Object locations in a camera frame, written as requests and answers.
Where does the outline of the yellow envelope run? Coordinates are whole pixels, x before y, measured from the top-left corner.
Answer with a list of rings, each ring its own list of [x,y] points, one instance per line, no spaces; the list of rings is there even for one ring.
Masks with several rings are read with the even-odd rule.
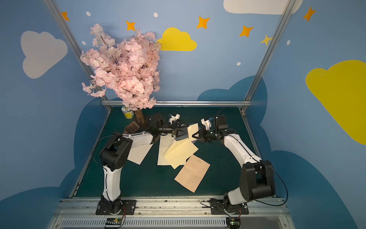
[[[176,169],[192,156],[198,148],[188,138],[174,142],[164,154],[169,165]]]

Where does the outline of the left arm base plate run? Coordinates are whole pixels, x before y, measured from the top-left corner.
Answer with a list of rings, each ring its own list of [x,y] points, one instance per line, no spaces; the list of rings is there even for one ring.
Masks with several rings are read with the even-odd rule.
[[[95,215],[133,215],[135,212],[136,200],[117,199],[110,202],[106,199],[100,200]]]

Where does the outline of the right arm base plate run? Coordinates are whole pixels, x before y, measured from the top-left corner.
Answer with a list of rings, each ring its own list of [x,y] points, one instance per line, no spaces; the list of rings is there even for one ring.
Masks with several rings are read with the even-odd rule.
[[[246,203],[232,205],[227,198],[209,200],[212,215],[248,215],[249,209]]]

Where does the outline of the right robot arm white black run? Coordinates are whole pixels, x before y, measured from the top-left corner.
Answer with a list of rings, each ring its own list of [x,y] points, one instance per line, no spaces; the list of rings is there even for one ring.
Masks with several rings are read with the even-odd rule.
[[[188,136],[202,142],[219,140],[241,166],[239,187],[227,193],[226,199],[231,205],[247,203],[253,200],[275,195],[273,165],[262,160],[243,142],[238,132],[229,128],[224,115],[211,119],[202,119],[202,128]]]

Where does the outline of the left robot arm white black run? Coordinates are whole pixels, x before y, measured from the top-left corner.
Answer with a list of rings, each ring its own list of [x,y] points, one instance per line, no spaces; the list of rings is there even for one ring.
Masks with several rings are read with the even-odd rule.
[[[96,215],[133,215],[136,200],[123,200],[121,197],[121,171],[127,162],[130,150],[134,147],[152,145],[161,135],[171,134],[175,140],[188,137],[188,124],[179,120],[179,115],[171,115],[166,122],[161,114],[151,116],[149,126],[139,133],[120,134],[116,132],[104,145],[100,153],[104,170],[104,190],[98,202]]]

